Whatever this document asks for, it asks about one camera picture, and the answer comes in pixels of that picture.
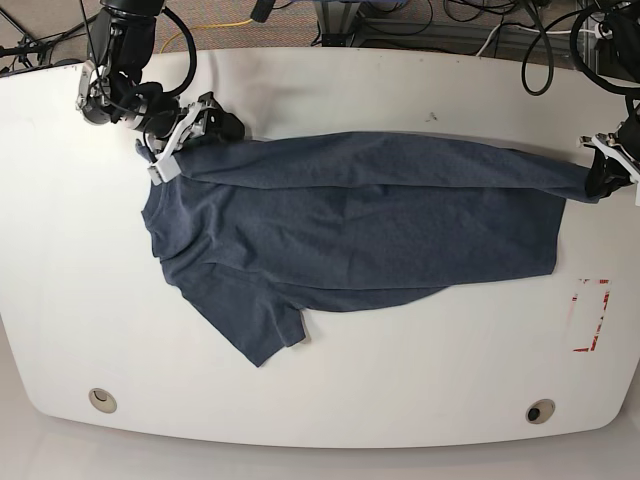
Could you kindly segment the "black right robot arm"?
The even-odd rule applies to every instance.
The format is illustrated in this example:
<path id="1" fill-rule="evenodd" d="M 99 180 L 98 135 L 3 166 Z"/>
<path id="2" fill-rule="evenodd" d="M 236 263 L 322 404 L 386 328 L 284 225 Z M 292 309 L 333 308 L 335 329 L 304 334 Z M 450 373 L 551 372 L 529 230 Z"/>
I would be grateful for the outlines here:
<path id="1" fill-rule="evenodd" d="M 187 44 L 188 68 L 181 83 L 166 90 L 145 81 L 151 60 L 157 18 L 166 16 Z M 83 19 L 88 34 L 76 109 L 92 125 L 121 123 L 140 133 L 136 151 L 148 162 L 168 157 L 184 146 L 245 138 L 245 126 L 207 92 L 188 105 L 181 95 L 195 79 L 197 50 L 193 35 L 164 1 L 103 1 L 94 21 Z"/>

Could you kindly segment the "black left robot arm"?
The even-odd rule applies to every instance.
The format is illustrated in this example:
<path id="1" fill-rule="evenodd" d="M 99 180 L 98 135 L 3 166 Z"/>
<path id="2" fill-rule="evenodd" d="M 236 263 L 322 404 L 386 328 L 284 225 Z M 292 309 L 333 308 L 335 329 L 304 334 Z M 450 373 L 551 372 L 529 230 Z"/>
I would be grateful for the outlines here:
<path id="1" fill-rule="evenodd" d="M 615 191 L 639 185 L 639 88 L 623 87 L 594 72 L 577 49 L 582 24 L 593 14 L 604 15 L 618 63 L 634 80 L 639 79 L 639 23 L 631 5 L 618 7 L 595 2 L 583 9 L 570 31 L 570 53 L 575 67 L 601 89 L 624 98 L 627 118 L 613 133 L 582 137 L 580 144 L 594 150 L 585 191 L 592 199 L 605 198 Z"/>

